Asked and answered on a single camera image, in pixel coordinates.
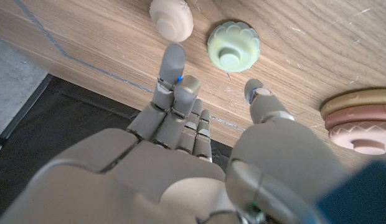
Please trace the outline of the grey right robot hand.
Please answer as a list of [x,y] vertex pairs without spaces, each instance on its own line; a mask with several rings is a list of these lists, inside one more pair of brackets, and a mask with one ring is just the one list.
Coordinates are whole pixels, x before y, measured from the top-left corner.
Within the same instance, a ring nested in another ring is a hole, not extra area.
[[104,129],[51,159],[0,223],[326,222],[317,202],[348,176],[336,155],[251,79],[253,124],[221,169],[185,61],[183,47],[169,45],[153,100],[127,129]]

